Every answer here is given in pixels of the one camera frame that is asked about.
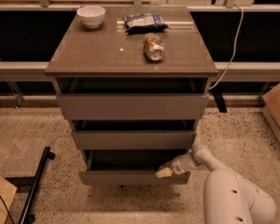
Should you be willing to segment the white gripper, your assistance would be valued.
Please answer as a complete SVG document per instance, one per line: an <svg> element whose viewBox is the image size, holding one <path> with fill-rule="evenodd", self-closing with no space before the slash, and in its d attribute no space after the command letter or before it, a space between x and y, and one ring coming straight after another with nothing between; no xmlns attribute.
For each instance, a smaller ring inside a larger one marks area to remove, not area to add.
<svg viewBox="0 0 280 224"><path fill-rule="evenodd" d="M170 177L173 173L175 175L182 175L194 170L197 166L197 162L193 159L190 153L175 157L171 162L167 162L159 167L159 170L155 173L157 178Z"/></svg>

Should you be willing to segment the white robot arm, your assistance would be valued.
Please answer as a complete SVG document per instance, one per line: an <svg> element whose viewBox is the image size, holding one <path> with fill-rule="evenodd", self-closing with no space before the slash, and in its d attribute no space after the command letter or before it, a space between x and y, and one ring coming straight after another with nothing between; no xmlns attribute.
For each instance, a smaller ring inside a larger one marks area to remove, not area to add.
<svg viewBox="0 0 280 224"><path fill-rule="evenodd" d="M273 198L239 175L203 145L162 165L157 178L182 175L206 167L203 185L204 224L270 224L276 213Z"/></svg>

